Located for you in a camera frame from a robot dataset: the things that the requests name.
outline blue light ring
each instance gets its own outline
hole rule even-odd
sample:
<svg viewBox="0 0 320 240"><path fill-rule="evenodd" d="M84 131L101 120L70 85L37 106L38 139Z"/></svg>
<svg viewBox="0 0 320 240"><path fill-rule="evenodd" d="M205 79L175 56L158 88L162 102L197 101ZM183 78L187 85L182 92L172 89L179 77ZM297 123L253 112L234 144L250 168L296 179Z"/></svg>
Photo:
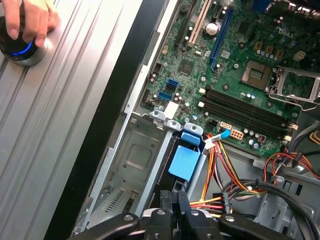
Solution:
<svg viewBox="0 0 320 240"><path fill-rule="evenodd" d="M24 50L19 51L19 52L11 52L10 55L12 55L12 56L20 56L20 55L22 55L22 54L25 54L25 53L31 48L32 43L33 43L33 42L30 42L30 43L28 44L28 46L26 46L26 48L25 48Z"/></svg>

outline blue connector tab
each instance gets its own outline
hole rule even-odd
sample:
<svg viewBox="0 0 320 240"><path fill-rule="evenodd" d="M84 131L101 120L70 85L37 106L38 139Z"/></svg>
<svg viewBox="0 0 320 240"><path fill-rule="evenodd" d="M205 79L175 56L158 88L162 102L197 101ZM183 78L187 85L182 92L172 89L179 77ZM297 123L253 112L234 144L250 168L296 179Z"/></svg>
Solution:
<svg viewBox="0 0 320 240"><path fill-rule="evenodd" d="M194 135L191 132L188 132L185 130L181 134L181 139L197 147L200 145L200 142L201 142L201 139L199 136Z"/></svg>
<svg viewBox="0 0 320 240"><path fill-rule="evenodd" d="M189 182L200 157L200 150L197 151L179 145L168 172Z"/></svg>
<svg viewBox="0 0 320 240"><path fill-rule="evenodd" d="M165 93L165 92L159 92L158 93L158 98L162 99L162 100L165 100L165 101L171 101L172 99L172 96L168 93Z"/></svg>

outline black knob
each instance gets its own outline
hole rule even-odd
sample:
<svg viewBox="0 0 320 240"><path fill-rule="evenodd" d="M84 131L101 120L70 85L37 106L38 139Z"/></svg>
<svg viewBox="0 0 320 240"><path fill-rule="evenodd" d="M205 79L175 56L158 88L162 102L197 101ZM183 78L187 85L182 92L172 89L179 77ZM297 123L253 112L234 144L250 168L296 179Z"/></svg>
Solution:
<svg viewBox="0 0 320 240"><path fill-rule="evenodd" d="M27 52L33 43L25 43L22 39L22 35L23 32L20 31L18 38L13 40L7 33L5 17L0 17L0 46L5 52L13 56Z"/></svg>

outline blue plastic tab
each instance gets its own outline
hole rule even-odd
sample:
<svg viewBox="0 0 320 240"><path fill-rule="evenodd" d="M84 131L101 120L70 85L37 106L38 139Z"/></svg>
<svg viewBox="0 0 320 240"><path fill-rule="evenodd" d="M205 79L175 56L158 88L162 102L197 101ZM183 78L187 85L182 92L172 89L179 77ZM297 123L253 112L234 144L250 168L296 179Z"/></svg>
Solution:
<svg viewBox="0 0 320 240"><path fill-rule="evenodd" d="M193 144L193 145L196 145L197 147L200 145L200 137L197 136L197 135L194 135L188 131L183 131L182 134L181 134L181 139L190 143L190 144Z"/></svg>
<svg viewBox="0 0 320 240"><path fill-rule="evenodd" d="M186 181L190 181L199 157L199 150L196 152L184 146L178 146L168 172Z"/></svg>

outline black memory slot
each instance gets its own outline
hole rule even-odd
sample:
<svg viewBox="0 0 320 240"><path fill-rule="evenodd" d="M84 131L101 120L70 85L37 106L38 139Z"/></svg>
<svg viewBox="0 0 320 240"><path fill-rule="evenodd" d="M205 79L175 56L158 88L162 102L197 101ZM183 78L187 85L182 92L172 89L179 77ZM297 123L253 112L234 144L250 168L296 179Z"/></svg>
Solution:
<svg viewBox="0 0 320 240"><path fill-rule="evenodd" d="M257 133L263 134L272 138L282 138L284 136L284 130L279 126L272 126L266 124L263 121L258 121L253 117L248 117L243 112L236 112L225 106L207 100L204 104L205 111L217 115L219 117L228 118L234 123L240 124L245 128L249 128Z"/></svg>
<svg viewBox="0 0 320 240"><path fill-rule="evenodd" d="M232 96L220 93L215 90L207 92L207 98L220 105L228 106L231 109L245 112L247 115L261 119L272 124L286 125L286 119L275 113L253 106L248 102L238 100Z"/></svg>

